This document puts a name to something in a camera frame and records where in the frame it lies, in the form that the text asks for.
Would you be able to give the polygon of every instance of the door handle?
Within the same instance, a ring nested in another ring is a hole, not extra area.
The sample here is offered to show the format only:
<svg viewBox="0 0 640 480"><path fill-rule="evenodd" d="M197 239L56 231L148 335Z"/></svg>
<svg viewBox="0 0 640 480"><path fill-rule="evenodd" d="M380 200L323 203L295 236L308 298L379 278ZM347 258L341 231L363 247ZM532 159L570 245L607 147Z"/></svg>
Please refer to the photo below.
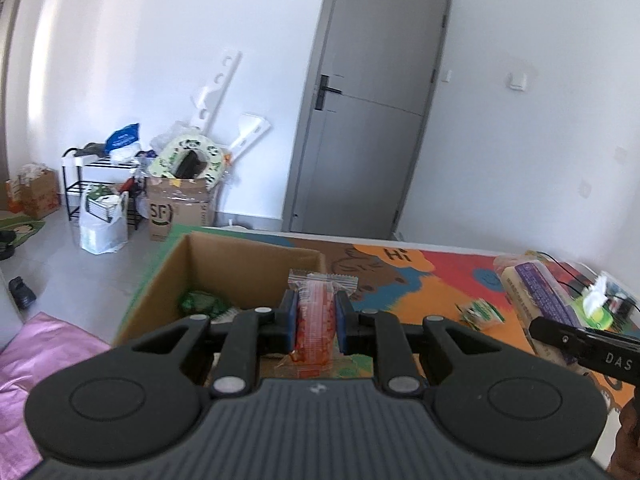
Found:
<svg viewBox="0 0 640 480"><path fill-rule="evenodd" d="M342 90L329 86L329 76L323 75L320 77L320 89L318 90L318 98L316 99L316 110L324 110L324 98L327 92L342 95Z"/></svg>

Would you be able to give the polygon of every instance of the pink fabric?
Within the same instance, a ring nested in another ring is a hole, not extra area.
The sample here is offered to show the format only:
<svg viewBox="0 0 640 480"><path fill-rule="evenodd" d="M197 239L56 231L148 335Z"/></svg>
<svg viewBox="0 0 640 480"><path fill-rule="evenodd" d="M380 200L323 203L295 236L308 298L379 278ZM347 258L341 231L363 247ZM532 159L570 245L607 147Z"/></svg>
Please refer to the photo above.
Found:
<svg viewBox="0 0 640 480"><path fill-rule="evenodd" d="M17 480L40 461L22 417L31 389L108 349L81 328L41 312L0 353L0 480Z"/></svg>

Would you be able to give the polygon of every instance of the ribbed gray surface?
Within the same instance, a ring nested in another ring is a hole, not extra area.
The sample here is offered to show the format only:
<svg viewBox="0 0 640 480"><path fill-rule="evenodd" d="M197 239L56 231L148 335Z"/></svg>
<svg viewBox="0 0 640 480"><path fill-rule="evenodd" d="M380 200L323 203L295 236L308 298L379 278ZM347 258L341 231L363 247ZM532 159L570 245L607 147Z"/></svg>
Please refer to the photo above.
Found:
<svg viewBox="0 0 640 480"><path fill-rule="evenodd" d="M494 464L443 437L417 401L371 380L265 380L244 399L216 403L171 452L144 463L87 470L47 462L31 480L382 480L608 478L593 462L546 468Z"/></svg>

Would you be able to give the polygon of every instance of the gray door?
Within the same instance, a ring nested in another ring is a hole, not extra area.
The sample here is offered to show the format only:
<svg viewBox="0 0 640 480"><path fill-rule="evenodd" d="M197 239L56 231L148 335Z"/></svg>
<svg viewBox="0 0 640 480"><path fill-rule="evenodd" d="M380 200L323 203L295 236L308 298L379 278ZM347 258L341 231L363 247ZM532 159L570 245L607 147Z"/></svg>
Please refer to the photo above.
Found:
<svg viewBox="0 0 640 480"><path fill-rule="evenodd" d="M446 8L447 0L335 0L321 61L331 90L317 89L314 99L292 231L390 237L422 136Z"/></svg>

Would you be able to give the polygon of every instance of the black shoe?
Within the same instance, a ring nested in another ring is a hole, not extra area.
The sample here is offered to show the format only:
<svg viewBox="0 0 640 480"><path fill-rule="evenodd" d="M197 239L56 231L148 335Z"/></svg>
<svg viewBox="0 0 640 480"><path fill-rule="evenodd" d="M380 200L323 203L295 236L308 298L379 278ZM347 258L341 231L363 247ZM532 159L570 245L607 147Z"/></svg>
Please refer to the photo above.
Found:
<svg viewBox="0 0 640 480"><path fill-rule="evenodd" d="M0 248L0 262L2 260L8 260L14 254L15 254L15 247L12 246L11 244L5 246L4 249Z"/></svg>
<svg viewBox="0 0 640 480"><path fill-rule="evenodd" d="M31 303L36 301L36 295L24 284L20 276L9 282L9 291L14 297L15 304L20 310L27 309Z"/></svg>
<svg viewBox="0 0 640 480"><path fill-rule="evenodd" d="M0 242L10 244L11 242L15 242L16 236L15 231L0 231Z"/></svg>

